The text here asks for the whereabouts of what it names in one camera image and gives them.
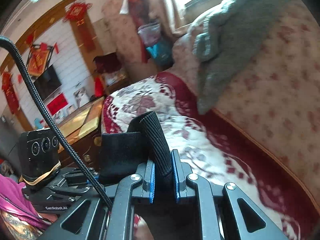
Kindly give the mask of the black knit pants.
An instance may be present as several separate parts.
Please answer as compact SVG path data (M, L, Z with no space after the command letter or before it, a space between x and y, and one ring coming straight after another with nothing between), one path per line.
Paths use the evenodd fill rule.
M137 202L142 184L136 173L141 163L155 164L155 196L152 204ZM126 132L102 135L99 182L113 200L107 239L152 239L174 220L174 173L171 152L155 112L133 118Z

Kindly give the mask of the red white floral blanket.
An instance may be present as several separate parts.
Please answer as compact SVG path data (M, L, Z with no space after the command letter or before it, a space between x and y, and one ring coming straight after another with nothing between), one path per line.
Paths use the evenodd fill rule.
M154 111L171 149L193 172L223 185L232 181L289 239L307 239L319 211L302 185L265 150L214 112L199 115L196 96L176 75L162 72L109 95L101 130L125 132L130 121Z

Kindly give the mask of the pink sleeve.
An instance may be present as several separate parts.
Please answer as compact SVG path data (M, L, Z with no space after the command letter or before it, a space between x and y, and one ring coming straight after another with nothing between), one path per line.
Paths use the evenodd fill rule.
M25 199L22 190L26 188L24 182L17 183L9 177L1 175L1 211L15 215L20 220L46 230L51 221L41 217L31 202Z

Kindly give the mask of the wooden tv cabinet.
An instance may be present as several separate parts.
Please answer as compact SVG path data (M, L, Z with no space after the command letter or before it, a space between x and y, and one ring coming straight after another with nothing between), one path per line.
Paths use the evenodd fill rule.
M67 116L58 127L87 167L98 169L101 114L104 98L89 102Z

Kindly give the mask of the black television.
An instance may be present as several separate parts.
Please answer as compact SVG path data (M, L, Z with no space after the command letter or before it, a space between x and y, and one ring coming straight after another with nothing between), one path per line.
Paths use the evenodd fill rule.
M60 79L53 65L50 65L34 82L40 98L44 101L61 87Z

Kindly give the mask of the beige floral quilt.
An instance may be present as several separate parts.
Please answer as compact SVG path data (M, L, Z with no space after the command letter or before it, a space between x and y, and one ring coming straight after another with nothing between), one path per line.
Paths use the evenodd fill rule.
M191 87L196 103L200 63L193 45L212 10L196 18L173 47L174 71ZM257 53L208 112L214 109L319 200L319 25L301 0L284 7Z

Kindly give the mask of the blue plastic bag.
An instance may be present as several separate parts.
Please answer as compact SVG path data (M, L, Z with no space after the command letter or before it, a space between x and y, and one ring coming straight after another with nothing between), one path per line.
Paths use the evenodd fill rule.
M172 58L172 45L164 38L160 38L156 44L146 48L155 64L159 67L171 65Z

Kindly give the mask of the grey fleece garment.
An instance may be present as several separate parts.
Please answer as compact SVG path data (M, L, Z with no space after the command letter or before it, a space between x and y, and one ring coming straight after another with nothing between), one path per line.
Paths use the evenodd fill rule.
M203 20L193 54L200 63L197 110L212 109L232 78L257 53L292 0L223 0Z

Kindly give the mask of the red chinese knot decoration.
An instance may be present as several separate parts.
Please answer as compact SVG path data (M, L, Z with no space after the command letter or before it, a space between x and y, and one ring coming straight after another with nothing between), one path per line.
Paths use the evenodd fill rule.
M84 14L92 7L92 3L74 2L67 10L63 22L75 21L79 22L84 19Z

